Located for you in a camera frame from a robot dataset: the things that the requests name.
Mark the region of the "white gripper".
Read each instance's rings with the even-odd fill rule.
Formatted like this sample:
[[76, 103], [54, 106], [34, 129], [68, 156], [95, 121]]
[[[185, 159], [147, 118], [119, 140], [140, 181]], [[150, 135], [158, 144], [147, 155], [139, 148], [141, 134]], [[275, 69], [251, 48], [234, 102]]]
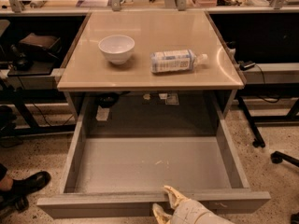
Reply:
[[170, 206], [175, 209], [173, 216], [154, 203], [152, 212], [158, 224], [217, 224], [217, 217], [202, 204], [188, 200], [186, 196], [171, 186], [164, 185]]

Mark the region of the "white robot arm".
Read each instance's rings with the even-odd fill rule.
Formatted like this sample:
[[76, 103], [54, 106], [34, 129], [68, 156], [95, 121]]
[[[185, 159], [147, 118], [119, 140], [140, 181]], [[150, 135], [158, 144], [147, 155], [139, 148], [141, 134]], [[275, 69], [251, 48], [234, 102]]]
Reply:
[[174, 213], [167, 214], [159, 204], [154, 203], [152, 211], [158, 224], [234, 224], [171, 186], [164, 185], [164, 191], [168, 195]]

